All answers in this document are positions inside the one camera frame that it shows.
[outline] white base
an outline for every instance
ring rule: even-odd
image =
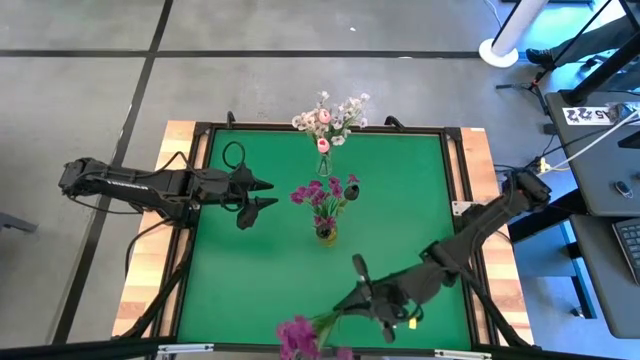
[[[480,57],[487,64],[499,68],[508,68],[511,65],[515,64],[518,61],[518,50],[513,49],[510,53],[505,56],[498,56],[491,51],[491,44],[493,43],[493,39],[487,39],[480,44],[480,49],[478,52],[480,53]]]

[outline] white pole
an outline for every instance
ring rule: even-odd
[[[489,65],[507,68],[518,61],[516,44],[549,0],[521,0],[502,25],[497,38],[480,44],[480,57]]]

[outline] keyboard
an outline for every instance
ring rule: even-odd
[[[633,279],[640,285],[640,218],[617,222],[613,224],[613,230],[631,268]]]

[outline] white cable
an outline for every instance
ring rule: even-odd
[[[573,156],[571,156],[570,158],[568,158],[567,160],[561,162],[560,164],[552,167],[551,169],[545,171],[545,172],[541,172],[539,175],[544,175],[548,172],[552,172],[555,170],[558,170],[560,167],[562,167],[562,165],[567,164],[569,161],[577,158],[578,156],[582,155],[582,153],[584,153],[585,151],[591,149],[595,144],[599,143],[602,139],[604,139],[605,137],[609,136],[609,134],[611,134],[612,132],[616,131],[619,127],[627,124],[628,122],[632,121],[633,118],[638,115],[640,113],[640,110],[636,110],[634,112],[631,113],[631,115],[627,116],[624,120],[620,121],[618,124],[616,124],[614,127],[612,127],[611,129],[609,129],[606,133],[600,135],[599,138],[593,140],[593,142],[587,146],[585,146],[582,150],[578,151],[577,153],[573,154]]]
[[[502,28],[502,21],[500,21],[500,17],[498,16],[498,10],[496,9],[496,6],[493,5],[491,0],[483,0],[483,1],[485,4],[487,4],[487,6],[491,7],[491,10],[493,11],[493,16],[496,18],[496,21],[498,22],[498,26]]]

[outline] gray carpet floor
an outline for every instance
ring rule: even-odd
[[[504,21],[512,5],[492,1]],[[148,50],[163,4],[0,2],[0,49]],[[585,5],[548,5],[519,50],[557,44],[592,13]],[[606,15],[619,16],[619,8]],[[482,0],[175,0],[160,49],[473,52],[497,30]],[[111,158],[143,63],[141,57],[0,56],[0,211],[39,224],[34,234],[0,234],[0,347],[49,341],[92,216],[60,195],[62,165],[84,156]],[[578,67],[555,71],[543,90],[575,86],[584,77]],[[548,119],[532,95],[494,86],[530,81],[537,71],[526,62],[496,69],[480,59],[158,58],[124,165],[153,167],[169,119],[221,121],[233,110],[239,121],[288,121],[320,90],[335,98],[371,94],[367,117],[373,124],[393,114],[407,125],[486,128],[494,161],[519,165],[549,141],[540,131]],[[555,153],[549,161],[562,156]],[[546,180],[556,194],[575,186],[568,172]],[[126,206],[116,202],[112,209]],[[124,252],[138,223],[138,216],[107,216],[70,341],[109,337]],[[523,279],[523,287],[539,345],[628,358],[640,353],[640,341],[600,341],[607,333],[601,317],[586,322],[556,306],[560,293],[577,304],[566,284]],[[622,350],[612,352],[612,346]]]

